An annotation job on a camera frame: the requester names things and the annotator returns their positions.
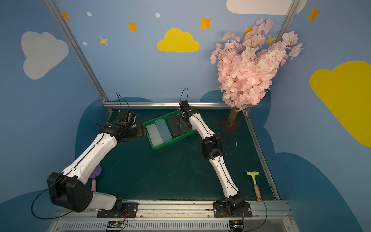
metal vent grille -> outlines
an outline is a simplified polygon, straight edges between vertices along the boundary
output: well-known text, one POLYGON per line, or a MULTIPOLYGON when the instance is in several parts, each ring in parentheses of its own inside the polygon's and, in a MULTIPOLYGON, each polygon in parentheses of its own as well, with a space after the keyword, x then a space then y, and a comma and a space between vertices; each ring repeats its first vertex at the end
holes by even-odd
POLYGON ((102 222, 91 222, 91 221, 78 221, 78 222, 65 222, 62 226, 62 231, 102 231, 107 228, 107 223, 102 222))
POLYGON ((136 222, 129 221, 128 225, 124 230, 210 230, 220 229, 226 230, 229 228, 227 222, 224 221, 147 221, 147 222, 136 222))
MULTIPOLYGON (((107 221, 65 221, 62 231, 105 231, 107 221)), ((228 221, 224 220, 149 220, 128 222, 123 231, 166 231, 166 230, 226 230, 229 229, 228 221)))

yellow star decal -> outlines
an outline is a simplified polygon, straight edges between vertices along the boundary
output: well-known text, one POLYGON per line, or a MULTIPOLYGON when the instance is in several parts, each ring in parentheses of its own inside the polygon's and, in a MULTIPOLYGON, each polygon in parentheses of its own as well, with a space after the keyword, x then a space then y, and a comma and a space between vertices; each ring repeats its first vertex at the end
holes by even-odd
POLYGON ((68 12, 64 12, 64 13, 62 13, 62 15, 65 18, 65 20, 71 22, 71 20, 69 20, 69 17, 68 17, 68 12))
POLYGON ((137 23, 130 23, 128 21, 128 24, 129 24, 129 31, 131 31, 131 30, 137 31, 137 29, 136 29, 137 23))
POLYGON ((314 18, 316 17, 316 15, 319 12, 321 12, 321 11, 320 10, 316 10, 316 7, 314 7, 312 13, 308 16, 307 19, 310 19, 313 22, 314 18))
POLYGON ((246 26, 246 32, 245 32, 245 34, 243 34, 243 37, 245 37, 246 34, 249 33, 251 30, 252 30, 252 28, 249 28, 248 26, 246 26))
POLYGON ((202 23, 201 23, 200 29, 206 28, 207 30, 210 30, 210 22, 213 19, 205 19, 204 17, 201 17, 201 18, 202 18, 202 23))
POLYGON ((104 43, 105 45, 108 46, 108 44, 107 44, 107 40, 108 40, 108 39, 102 39, 102 37, 99 37, 99 38, 101 39, 101 42, 100 42, 100 43, 104 43))
POLYGON ((272 42, 275 40, 276 38, 273 38, 269 35, 269 39, 265 42, 265 43, 269 43, 270 46, 272 46, 272 42))

green plastic tray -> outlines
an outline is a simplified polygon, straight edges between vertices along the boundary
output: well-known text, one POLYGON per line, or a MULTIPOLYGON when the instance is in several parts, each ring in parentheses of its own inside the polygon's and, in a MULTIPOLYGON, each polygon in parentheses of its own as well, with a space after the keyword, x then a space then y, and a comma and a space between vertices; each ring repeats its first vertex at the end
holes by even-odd
MULTIPOLYGON (((167 120, 167 117, 169 117, 169 116, 171 116, 171 115, 179 114, 180 112, 181 112, 181 110, 177 110, 177 111, 171 112, 171 113, 169 113, 169 114, 165 114, 165 115, 163 115, 163 116, 160 116, 160 117, 158 117, 158 118, 151 119, 151 120, 149 120, 149 121, 147 121, 147 122, 144 122, 144 125, 145 125, 145 126, 148 126, 148 125, 150 125, 150 124, 155 123, 156 120, 159 120, 159 119, 163 118, 163 119, 165 120, 165 122, 166 122, 167 127, 170 128, 170 126, 169 126, 169 121, 167 120)), ((157 151, 157 150, 159 150, 159 149, 161 149, 161 148, 163 148, 163 147, 166 147, 166 146, 168 146, 168 145, 170 145, 170 144, 172 144, 172 143, 175 143, 175 142, 177 142, 177 141, 179 141, 179 140, 181 140, 181 139, 187 138, 188 136, 191 136, 191 135, 193 135, 193 134, 195 134, 195 133, 197 133, 197 130, 196 130, 196 129, 194 129, 194 130, 192 130, 192 131, 189 131, 189 132, 187 132, 187 133, 184 133, 184 134, 182 134, 181 136, 175 137, 175 138, 173 138, 172 140, 167 141, 167 142, 165 142, 165 143, 162 143, 162 144, 160 144, 160 145, 158 145, 158 146, 155 146, 155 147, 153 146, 152 141, 151 141, 151 138, 150 138, 150 136, 149 136, 148 134, 147 134, 147 138, 148 138, 148 140, 150 141, 151 147, 152 147, 155 151, 157 151)))

wire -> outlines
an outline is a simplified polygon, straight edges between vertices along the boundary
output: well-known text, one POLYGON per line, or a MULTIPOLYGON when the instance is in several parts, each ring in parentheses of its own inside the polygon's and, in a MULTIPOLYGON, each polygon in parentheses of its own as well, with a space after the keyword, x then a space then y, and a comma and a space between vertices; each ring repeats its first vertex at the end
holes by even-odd
POLYGON ((245 223, 243 222, 243 220, 245 220, 245 212, 242 210, 242 224, 243 226, 245 226, 245 223))
POLYGON ((224 173, 224 175, 226 176, 226 179, 227 179, 227 181, 228 181, 228 183, 232 186, 232 188, 234 188, 234 190, 236 190, 236 192, 239 192, 232 184, 231 184, 231 181, 230 180, 228 180, 228 177, 227 177, 227 174, 226 174, 226 172, 224 171, 224 168, 223 168, 223 165, 222 164, 220 164, 220 167, 221 167, 221 169, 223 170, 223 173, 224 173))
MULTIPOLYGON (((255 197, 255 196, 245 196, 245 195, 242 195, 242 196, 244 196, 244 197, 254 197, 254 198, 258 198, 258 199, 262 200, 260 197, 255 197)), ((265 206, 265 219, 264 219, 264 222, 263 222, 260 226, 258 226, 257 228, 250 229, 250 230, 247 230, 247 231, 242 230, 242 232, 250 232, 250 231, 254 231, 254 230, 256 230, 256 229, 259 229, 260 227, 262 227, 262 226, 264 225, 265 221, 267 221, 267 217, 268 217, 267 205, 265 204, 265 202, 264 202, 263 200, 262 200, 262 202, 264 203, 264 206, 265 206)))
MULTIPOLYGON (((103 139, 103 136, 104 136, 104 132, 105 132, 105 128, 103 128, 103 132, 102 132, 102 137, 101 137, 101 139, 96 143, 96 144, 98 144, 102 139, 103 139)), ((80 159, 80 161, 78 161, 77 162, 77 164, 74 166, 74 168, 75 167, 77 167, 77 165, 89 154, 89 152, 91 151, 91 150, 93 150, 93 148, 95 147, 95 145, 93 145, 93 147, 84 155, 84 157, 82 158, 82 159, 80 159)))
POLYGON ((120 231, 122 231, 123 229, 125 229, 125 227, 128 225, 128 223, 129 223, 129 218, 128 218, 128 211, 126 210, 126 209, 124 209, 126 212, 125 212, 125 214, 126 214, 126 216, 125 216, 125 219, 124 219, 124 222, 122 223, 122 224, 125 224, 125 221, 126 221, 126 219, 127 219, 127 221, 126 221, 126 225, 124 226, 124 227, 122 227, 122 229, 121 230, 119 230, 118 232, 120 232, 120 231))
POLYGON ((204 124, 202 123, 202 121, 201 121, 199 118, 197 118, 197 120, 200 121, 201 125, 205 128, 206 132, 207 132, 209 135, 213 136, 213 134, 210 134, 209 131, 206 129, 206 127, 204 126, 204 124))
POLYGON ((130 109, 130 106, 129 106, 129 103, 125 100, 125 98, 123 98, 121 95, 119 95, 118 93, 116 93, 116 95, 117 95, 117 98, 118 98, 118 101, 119 101, 119 103, 120 103, 120 110, 121 110, 121 101, 120 101, 120 98, 118 97, 118 96, 120 96, 125 102, 126 102, 126 104, 128 105, 128 107, 129 107, 129 111, 131 111, 131 109, 130 109))
POLYGON ((233 135, 228 134, 228 133, 218 133, 218 134, 227 134, 227 135, 232 136, 232 138, 233 138, 234 141, 236 142, 236 146, 235 146, 235 148, 234 148, 234 150, 233 150, 233 152, 234 152, 234 151, 236 150, 236 148, 237 148, 237 140, 236 140, 236 138, 235 138, 233 135))
MULTIPOLYGON (((225 173, 225 171, 224 171, 224 168, 223 168, 223 165, 222 164, 220 164, 220 167, 221 167, 221 169, 223 170, 223 173, 224 173, 224 175, 226 176, 226 179, 227 179, 227 181, 228 181, 228 183, 232 186, 232 188, 234 188, 234 190, 236 190, 237 192, 239 192, 232 184, 231 184, 231 181, 229 181, 228 180, 228 177, 227 177, 227 175, 226 175, 226 173, 225 173)), ((265 221, 267 220, 267 217, 268 217, 268 210, 267 210, 267 205, 265 204, 265 202, 262 200, 262 202, 264 203, 264 206, 265 206, 265 219, 264 219, 264 222, 260 225, 260 226, 258 226, 257 228, 255 228, 255 229, 251 229, 251 230, 248 230, 248 231, 243 231, 243 232, 249 232, 249 231, 254 231, 254 230, 256 230, 256 229, 258 229, 258 228, 260 228, 260 227, 262 227, 263 225, 264 225, 264 223, 265 223, 265 221)))
POLYGON ((61 216, 58 216, 58 217, 53 217, 53 218, 41 218, 41 217, 39 217, 39 216, 37 216, 35 213, 34 213, 34 211, 33 211, 33 204, 35 204, 35 201, 37 200, 37 198, 39 198, 39 196, 41 195, 41 194, 43 194, 46 190, 48 190, 50 187, 52 187, 53 185, 55 185, 56 183, 58 183, 59 181, 61 181, 63 179, 63 177, 62 178, 60 178, 59 180, 57 180, 57 181, 55 181, 53 184, 51 184, 49 187, 47 187, 44 191, 42 191, 34 200, 33 200, 33 202, 32 202, 32 204, 31 204, 31 213, 32 213, 32 215, 34 216, 34 217, 36 217, 36 218, 38 218, 38 219, 41 219, 41 220, 51 220, 51 219, 56 219, 56 218, 61 218, 61 217, 63 217, 63 216, 66 216, 67 214, 69 214, 69 213, 71 213, 72 212, 72 210, 71 211, 69 211, 68 213, 66 213, 66 214, 63 214, 63 215, 61 215, 61 216))
MULTIPOLYGON (((103 132, 102 132, 102 137, 101 137, 101 139, 96 143, 96 144, 98 144, 102 139, 103 139, 103 136, 104 136, 104 128, 103 128, 103 132)), ((91 151, 91 150, 93 150, 93 148, 95 147, 95 145, 84 155, 84 157, 82 158, 82 159, 80 159, 80 161, 78 161, 77 162, 77 164, 74 166, 74 168, 89 154, 89 152, 91 151)), ((67 174, 65 174, 64 176, 67 176, 68 174, 70 174, 72 172, 72 170, 70 170, 67 174)), ((52 185, 50 185, 49 187, 47 187, 43 192, 41 192, 34 200, 33 200, 33 202, 32 202, 32 204, 31 204, 31 213, 32 213, 32 215, 34 216, 34 217, 36 217, 36 218, 38 218, 38 219, 42 219, 42 220, 51 220, 51 219, 56 219, 56 218, 60 218, 60 217, 63 217, 63 216, 65 216, 65 215, 67 215, 67 214, 69 214, 69 213, 71 213, 72 212, 72 210, 71 211, 69 211, 68 213, 66 213, 66 214, 64 214, 64 215, 62 215, 62 216, 58 216, 58 217, 54 217, 54 218, 41 218, 41 217, 39 217, 39 216, 36 216, 35 215, 35 213, 33 212, 33 205, 34 205, 34 203, 35 203, 35 201, 36 201, 36 199, 37 198, 39 198, 39 196, 41 195, 41 194, 43 194, 46 190, 48 190, 50 187, 52 187, 53 185, 55 185, 56 183, 58 183, 59 181, 61 181, 63 178, 60 178, 59 180, 57 180, 56 182, 54 182, 52 185)))
POLYGON ((111 173, 112 173, 112 174, 113 174, 112 169, 113 169, 114 166, 115 166, 116 164, 118 164, 121 160, 122 160, 122 158, 121 158, 119 161, 117 161, 117 163, 115 163, 115 164, 112 166, 112 168, 111 168, 111 173))
POLYGON ((180 102, 182 102, 182 96, 183 96, 183 92, 185 91, 185 89, 187 89, 187 100, 188 100, 188 88, 184 88, 182 91, 182 94, 180 95, 180 102))

pink handle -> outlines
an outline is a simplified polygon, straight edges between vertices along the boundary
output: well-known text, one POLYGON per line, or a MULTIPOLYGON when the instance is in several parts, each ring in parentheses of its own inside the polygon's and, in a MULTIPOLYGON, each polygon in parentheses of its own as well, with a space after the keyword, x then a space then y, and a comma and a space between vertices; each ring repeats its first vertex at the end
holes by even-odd
POLYGON ((92 181, 92 191, 96 192, 96 182, 95 182, 95 180, 92 181))

